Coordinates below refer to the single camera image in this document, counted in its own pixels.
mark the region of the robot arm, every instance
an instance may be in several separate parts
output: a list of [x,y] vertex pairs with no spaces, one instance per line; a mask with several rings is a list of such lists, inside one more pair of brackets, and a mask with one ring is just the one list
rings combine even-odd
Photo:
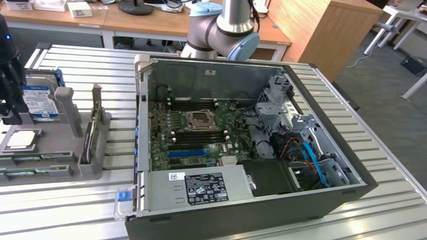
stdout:
[[5,18],[0,14],[0,118],[5,125],[23,123],[19,113],[28,112],[21,86],[25,73],[20,63],[21,53],[13,44]]
[[252,0],[223,0],[223,5],[195,3],[187,45],[180,56],[215,59],[219,53],[231,61],[247,60],[260,42],[260,36],[254,32],[255,20],[259,26]]

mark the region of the slotted aluminum table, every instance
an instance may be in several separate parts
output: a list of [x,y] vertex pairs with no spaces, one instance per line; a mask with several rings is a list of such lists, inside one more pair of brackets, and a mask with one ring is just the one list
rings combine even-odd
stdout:
[[[75,91],[73,102],[81,111],[91,110],[92,84],[103,86],[101,103],[112,113],[104,168],[97,180],[0,187],[0,239],[127,238],[124,222],[113,219],[113,202],[116,190],[128,187],[133,178],[133,57],[137,53],[64,45],[36,49],[27,67],[60,67],[65,85]],[[426,190],[319,70],[308,64],[290,65],[379,187],[322,219],[219,239],[427,238]],[[295,100],[307,111],[298,94]]]

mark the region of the wooden cabinet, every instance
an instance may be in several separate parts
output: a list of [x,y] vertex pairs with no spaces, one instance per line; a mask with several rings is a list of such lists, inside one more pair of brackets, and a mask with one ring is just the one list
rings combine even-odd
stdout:
[[366,0],[271,0],[268,16],[292,42],[282,61],[315,64],[332,82],[382,13]]

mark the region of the blue pcie slot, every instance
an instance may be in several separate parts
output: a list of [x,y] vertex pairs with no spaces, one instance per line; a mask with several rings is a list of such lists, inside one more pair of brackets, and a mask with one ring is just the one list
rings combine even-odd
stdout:
[[169,158],[181,158],[181,157],[205,157],[208,150],[192,150],[192,151],[169,151],[167,156]]

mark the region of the motherboard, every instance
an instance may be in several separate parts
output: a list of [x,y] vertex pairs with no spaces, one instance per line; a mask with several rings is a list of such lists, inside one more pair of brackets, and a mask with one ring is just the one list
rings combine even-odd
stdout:
[[256,157],[244,109],[229,100],[151,101],[152,171],[235,165]]

